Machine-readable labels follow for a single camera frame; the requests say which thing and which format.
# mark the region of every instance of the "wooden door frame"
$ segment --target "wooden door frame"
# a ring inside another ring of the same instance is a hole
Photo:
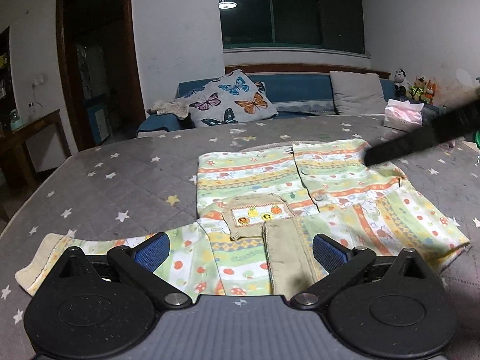
[[[56,9],[56,25],[57,25],[57,52],[58,52],[58,67],[60,70],[61,85],[63,89],[63,96],[67,108],[67,114],[70,120],[70,126],[77,144],[78,151],[89,149],[95,146],[93,135],[90,130],[90,123],[88,115],[82,104],[78,104],[74,100],[74,91],[79,90],[78,82],[80,80],[80,73],[70,66],[67,58],[69,45],[65,42],[65,25],[64,25],[64,5],[68,0],[57,0]],[[138,76],[137,56],[135,52],[134,39],[134,24],[131,13],[131,0],[123,0],[123,22],[127,37],[127,66],[129,69],[129,77],[132,85],[132,104],[133,104],[133,119],[136,123],[142,123],[145,118],[145,108],[143,105],[142,91],[140,88],[140,79]]]

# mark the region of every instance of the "doorway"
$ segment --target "doorway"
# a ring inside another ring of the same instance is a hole
[[[78,151],[135,138],[146,114],[131,0],[57,0],[57,49]]]

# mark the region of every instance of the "glass jar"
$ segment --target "glass jar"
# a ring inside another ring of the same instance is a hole
[[[18,116],[18,111],[14,109],[10,112],[10,130],[16,130],[17,128],[23,125],[20,116]]]

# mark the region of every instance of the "blue headboard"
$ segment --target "blue headboard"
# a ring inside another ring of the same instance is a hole
[[[333,89],[330,75],[326,73],[264,73],[247,74],[252,81],[265,83],[268,99],[279,111],[316,112],[319,115],[334,115]],[[181,82],[177,97],[201,87],[212,79]],[[395,98],[394,82],[380,79],[386,101]]]

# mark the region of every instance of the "panda plush toy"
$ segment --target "panda plush toy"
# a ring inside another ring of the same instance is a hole
[[[400,98],[406,96],[411,84],[407,81],[407,75],[403,69],[399,69],[395,72],[395,97]]]

